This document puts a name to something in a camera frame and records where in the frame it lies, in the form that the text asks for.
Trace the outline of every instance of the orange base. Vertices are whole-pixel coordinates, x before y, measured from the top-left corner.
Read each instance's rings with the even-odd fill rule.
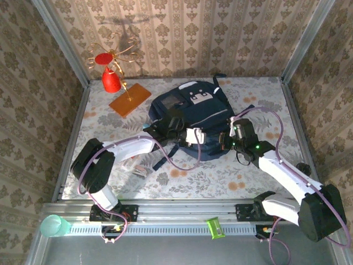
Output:
[[[137,83],[130,87],[127,91],[129,92],[131,100],[125,92],[109,104],[109,106],[123,118],[141,105],[141,103],[151,95],[150,91]]]

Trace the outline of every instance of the beige damask wallpaper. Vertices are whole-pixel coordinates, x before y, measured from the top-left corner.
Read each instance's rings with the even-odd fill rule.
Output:
[[[353,222],[353,1],[336,0],[290,88],[322,181]]]
[[[82,87],[30,1],[0,0],[0,264],[23,264]]]
[[[91,43],[140,41],[127,76],[280,76],[318,0],[50,0],[82,63]],[[99,78],[102,69],[89,70]]]

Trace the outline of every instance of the translucent cup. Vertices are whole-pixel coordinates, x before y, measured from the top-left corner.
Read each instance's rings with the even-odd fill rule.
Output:
[[[52,214],[40,224],[40,232],[46,237],[63,236],[70,232],[71,224],[63,217]]]

